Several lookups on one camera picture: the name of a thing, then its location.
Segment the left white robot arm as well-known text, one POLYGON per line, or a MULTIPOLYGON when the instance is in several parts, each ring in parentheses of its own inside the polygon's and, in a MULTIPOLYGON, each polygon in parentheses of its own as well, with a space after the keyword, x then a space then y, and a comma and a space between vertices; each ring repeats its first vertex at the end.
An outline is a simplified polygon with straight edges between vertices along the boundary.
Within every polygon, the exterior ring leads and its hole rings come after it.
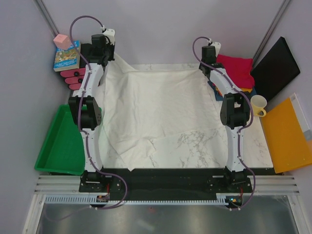
POLYGON ((90 52, 86 58, 86 71, 76 96, 68 104, 74 124, 77 125, 85 154, 84 171, 99 172, 103 166, 99 153, 99 125, 102 122, 101 108, 95 95, 100 81, 105 77, 105 67, 114 58, 114 45, 103 34, 92 35, 90 52))

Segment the white t shirt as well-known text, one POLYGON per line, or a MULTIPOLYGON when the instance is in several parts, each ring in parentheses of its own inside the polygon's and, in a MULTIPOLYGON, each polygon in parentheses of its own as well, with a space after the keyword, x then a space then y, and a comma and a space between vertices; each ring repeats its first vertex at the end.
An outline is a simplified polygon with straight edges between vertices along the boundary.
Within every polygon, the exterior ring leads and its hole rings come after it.
POLYGON ((227 142, 207 79, 198 69, 137 70, 120 56, 110 63, 103 97, 103 129, 129 170, 165 157, 164 141, 204 136, 201 165, 225 162, 227 142))

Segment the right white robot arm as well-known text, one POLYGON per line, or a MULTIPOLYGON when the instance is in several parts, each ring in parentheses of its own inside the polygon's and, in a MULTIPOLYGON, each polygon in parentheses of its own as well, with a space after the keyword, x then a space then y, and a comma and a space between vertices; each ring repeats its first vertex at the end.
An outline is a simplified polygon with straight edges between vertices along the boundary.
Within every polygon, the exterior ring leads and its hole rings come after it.
POLYGON ((216 62, 216 47, 203 46, 199 69, 216 86, 223 100, 220 120, 225 126, 228 143, 226 172, 238 175, 246 172, 242 164, 244 129, 250 119, 248 96, 229 78, 222 64, 216 62))

